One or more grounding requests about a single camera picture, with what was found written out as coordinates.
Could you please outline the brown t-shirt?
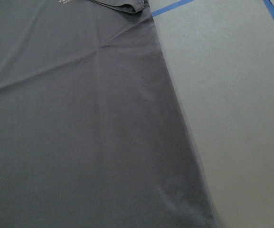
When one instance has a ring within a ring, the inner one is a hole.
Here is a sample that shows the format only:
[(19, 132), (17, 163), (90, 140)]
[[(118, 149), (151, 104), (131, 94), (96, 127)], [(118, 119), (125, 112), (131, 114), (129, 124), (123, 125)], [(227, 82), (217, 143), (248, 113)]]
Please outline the brown t-shirt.
[(146, 0), (0, 0), (0, 228), (214, 228)]

